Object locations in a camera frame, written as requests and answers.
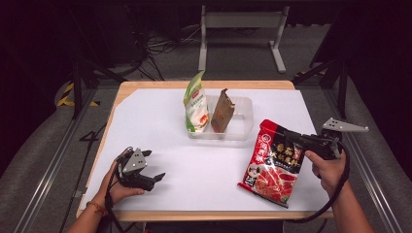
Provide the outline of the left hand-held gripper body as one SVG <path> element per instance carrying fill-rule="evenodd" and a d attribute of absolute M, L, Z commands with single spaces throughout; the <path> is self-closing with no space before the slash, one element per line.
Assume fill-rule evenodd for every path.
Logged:
<path fill-rule="evenodd" d="M 118 159 L 116 176 L 124 187 L 141 188 L 151 191 L 155 187 L 153 178 L 146 177 L 141 172 L 147 167 L 146 157 L 137 148 L 126 149 Z"/>

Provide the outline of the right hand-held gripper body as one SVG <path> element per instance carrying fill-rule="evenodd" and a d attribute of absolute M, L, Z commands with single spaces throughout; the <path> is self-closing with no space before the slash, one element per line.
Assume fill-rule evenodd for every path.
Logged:
<path fill-rule="evenodd" d="M 368 126 L 359 126 L 331 117 L 324 124 L 320 135 L 302 135 L 304 150 L 311 150 L 324 160 L 340 159 L 343 149 L 342 134 L 368 132 Z"/>

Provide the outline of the red and black packet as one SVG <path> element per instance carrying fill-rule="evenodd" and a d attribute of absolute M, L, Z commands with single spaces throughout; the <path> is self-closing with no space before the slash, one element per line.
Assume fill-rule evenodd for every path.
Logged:
<path fill-rule="evenodd" d="M 238 184 L 285 208 L 289 206 L 304 157 L 301 144 L 291 136 L 296 133 L 269 119 L 263 120 L 251 160 Z"/>

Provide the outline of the translucent plastic container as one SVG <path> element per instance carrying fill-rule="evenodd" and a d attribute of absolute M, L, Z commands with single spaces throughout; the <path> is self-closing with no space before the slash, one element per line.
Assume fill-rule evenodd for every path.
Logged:
<path fill-rule="evenodd" d="M 244 141 L 254 127 L 253 101 L 248 97 L 230 96 L 235 104 L 233 116 L 224 133 L 216 133 L 210 122 L 203 132 L 189 132 L 191 139 Z"/>

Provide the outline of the green and white packet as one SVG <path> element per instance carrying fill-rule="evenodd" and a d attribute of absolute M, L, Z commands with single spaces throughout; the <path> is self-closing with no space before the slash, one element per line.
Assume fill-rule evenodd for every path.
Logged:
<path fill-rule="evenodd" d="M 202 86 L 203 71 L 188 84 L 184 96 L 186 127 L 188 132 L 203 132 L 209 122 L 207 96 Z"/>

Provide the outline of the gold crinkled packet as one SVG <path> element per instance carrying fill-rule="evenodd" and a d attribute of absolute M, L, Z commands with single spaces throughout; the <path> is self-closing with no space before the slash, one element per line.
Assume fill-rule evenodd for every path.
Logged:
<path fill-rule="evenodd" d="M 227 89 L 221 91 L 211 124 L 215 133 L 224 133 L 235 110 L 235 104 L 226 94 Z"/>

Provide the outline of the person's right hand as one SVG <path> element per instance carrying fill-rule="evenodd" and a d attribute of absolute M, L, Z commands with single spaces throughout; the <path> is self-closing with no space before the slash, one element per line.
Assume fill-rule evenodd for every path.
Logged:
<path fill-rule="evenodd" d="M 312 162 L 312 172 L 321 180 L 321 186 L 331 197 L 338 186 L 345 170 L 346 153 L 342 151 L 341 157 L 333 160 L 324 160 L 313 151 L 307 150 L 305 156 Z"/>

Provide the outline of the person's left hand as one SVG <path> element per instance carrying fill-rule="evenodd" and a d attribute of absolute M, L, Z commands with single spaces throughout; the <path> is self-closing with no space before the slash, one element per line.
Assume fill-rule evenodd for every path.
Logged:
<path fill-rule="evenodd" d="M 118 202 L 126 197 L 143 195 L 145 193 L 145 191 L 141 188 L 124 187 L 121 184 L 117 183 L 117 179 L 112 178 L 112 174 L 116 168 L 117 161 L 114 161 L 110 169 L 104 176 L 97 193 L 91 199 L 91 201 L 97 204 L 99 207 L 105 206 L 105 196 L 108 187 L 111 188 L 109 193 L 114 205 L 118 204 Z"/>

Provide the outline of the white table sheet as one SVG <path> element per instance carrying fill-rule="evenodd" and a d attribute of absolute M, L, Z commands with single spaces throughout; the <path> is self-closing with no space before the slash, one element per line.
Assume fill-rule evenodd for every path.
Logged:
<path fill-rule="evenodd" d="M 162 175 L 154 189 L 116 205 L 122 211 L 279 212 L 281 206 L 239 187 L 252 157 L 259 125 L 270 119 L 303 134 L 315 131 L 297 90 L 231 89 L 249 98 L 252 131 L 241 141 L 198 140 L 185 123 L 184 90 L 139 89 L 115 108 L 106 140 L 90 176 L 86 200 L 97 192 L 113 160 L 128 147 L 150 150 L 144 174 Z"/>

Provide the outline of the black metal stand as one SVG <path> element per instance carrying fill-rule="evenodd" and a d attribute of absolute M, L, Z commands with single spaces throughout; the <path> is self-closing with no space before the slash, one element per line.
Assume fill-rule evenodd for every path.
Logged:
<path fill-rule="evenodd" d="M 71 8 L 68 8 L 67 22 L 69 26 L 67 31 L 70 31 L 70 42 L 72 43 L 72 67 L 74 83 L 74 102 L 75 110 L 73 113 L 73 119 L 80 117 L 84 106 L 84 97 L 82 91 L 82 85 L 85 84 L 87 88 L 96 89 L 99 85 L 99 80 L 94 74 L 94 70 L 99 71 L 104 76 L 108 77 L 118 83 L 126 82 L 126 79 L 122 76 L 110 71 L 103 67 L 99 62 L 94 62 L 86 57 L 86 50 L 83 48 L 82 43 L 85 40 L 82 27 L 78 24 L 76 17 L 73 15 Z"/>
<path fill-rule="evenodd" d="M 322 89 L 332 89 L 338 83 L 337 109 L 341 117 L 345 118 L 346 90 L 348 72 L 346 61 L 351 50 L 351 33 L 345 21 L 336 19 L 327 31 L 321 45 L 310 63 L 310 70 L 301 75 L 296 74 L 293 84 L 300 84 L 325 71 L 319 81 Z"/>

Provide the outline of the yellow and black hazard tape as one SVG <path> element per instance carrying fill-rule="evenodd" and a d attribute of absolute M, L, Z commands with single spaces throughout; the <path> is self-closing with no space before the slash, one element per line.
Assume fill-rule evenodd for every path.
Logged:
<path fill-rule="evenodd" d="M 69 99 L 69 95 L 71 93 L 71 91 L 74 89 L 74 83 L 70 82 L 67 84 L 67 86 L 65 87 L 60 99 L 57 102 L 57 106 L 69 106 L 69 107 L 74 107 L 75 106 L 75 102 L 71 101 Z"/>

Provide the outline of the white metal stand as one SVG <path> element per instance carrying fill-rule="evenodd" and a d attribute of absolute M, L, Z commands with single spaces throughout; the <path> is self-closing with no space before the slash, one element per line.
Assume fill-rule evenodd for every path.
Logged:
<path fill-rule="evenodd" d="M 201 45 L 198 70 L 205 71 L 207 65 L 207 29 L 208 28 L 274 28 L 276 37 L 268 42 L 275 65 L 280 74 L 286 72 L 286 66 L 279 51 L 279 45 L 289 16 L 290 7 L 276 12 L 208 12 L 201 9 Z"/>

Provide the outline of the aluminium floor rail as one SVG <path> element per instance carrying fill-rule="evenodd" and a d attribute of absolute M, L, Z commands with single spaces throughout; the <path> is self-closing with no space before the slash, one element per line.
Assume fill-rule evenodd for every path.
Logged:
<path fill-rule="evenodd" d="M 96 89 L 87 89 L 84 94 L 84 99 L 81 101 L 83 106 L 75 119 L 72 119 L 60 141 L 47 170 L 43 177 L 38 182 L 36 190 L 31 197 L 24 213 L 22 214 L 14 233 L 27 233 L 31 228 L 34 219 L 39 213 L 51 187 L 55 177 L 61 167 L 65 155 L 67 154 L 70 143 L 73 140 L 74 134 L 79 127 L 79 124 L 86 113 L 89 103 L 92 101 L 96 93 Z"/>
<path fill-rule="evenodd" d="M 346 101 L 346 120 L 365 125 L 367 133 L 345 133 L 352 164 L 351 184 L 362 201 L 366 217 L 377 233 L 407 233 L 394 198 L 397 179 L 402 181 L 395 158 L 369 110 L 357 94 Z"/>

